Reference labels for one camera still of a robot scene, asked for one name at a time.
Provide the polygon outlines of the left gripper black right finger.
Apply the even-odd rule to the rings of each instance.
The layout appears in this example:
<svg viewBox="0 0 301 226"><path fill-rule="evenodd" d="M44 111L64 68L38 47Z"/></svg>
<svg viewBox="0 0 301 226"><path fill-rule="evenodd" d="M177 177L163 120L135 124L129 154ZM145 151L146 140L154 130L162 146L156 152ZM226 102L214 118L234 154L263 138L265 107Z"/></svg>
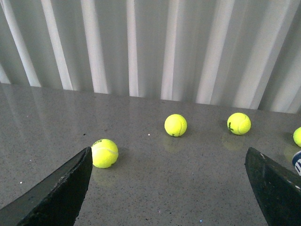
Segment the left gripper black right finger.
<svg viewBox="0 0 301 226"><path fill-rule="evenodd" d="M301 224L301 177L253 147L245 168L255 198L269 226Z"/></svg>

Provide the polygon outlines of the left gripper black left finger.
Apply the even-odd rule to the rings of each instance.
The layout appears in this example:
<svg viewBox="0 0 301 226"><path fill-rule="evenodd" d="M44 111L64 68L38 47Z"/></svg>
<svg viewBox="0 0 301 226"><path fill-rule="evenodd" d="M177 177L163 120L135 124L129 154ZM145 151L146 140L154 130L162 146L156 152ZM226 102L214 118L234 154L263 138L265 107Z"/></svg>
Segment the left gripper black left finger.
<svg viewBox="0 0 301 226"><path fill-rule="evenodd" d="M79 215L92 172L86 147L28 192L0 210L2 226L72 226Z"/></svg>

